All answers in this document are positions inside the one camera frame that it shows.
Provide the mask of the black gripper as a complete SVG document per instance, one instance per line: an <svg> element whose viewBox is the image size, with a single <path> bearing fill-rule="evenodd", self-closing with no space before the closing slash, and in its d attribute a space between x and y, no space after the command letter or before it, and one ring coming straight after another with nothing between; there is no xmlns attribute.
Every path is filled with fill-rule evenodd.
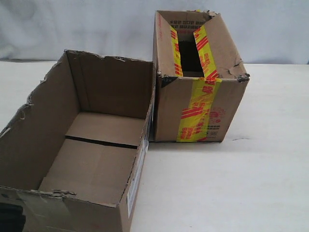
<svg viewBox="0 0 309 232"><path fill-rule="evenodd" d="M23 207L10 203L0 203L0 231L22 232L26 223Z"/></svg>

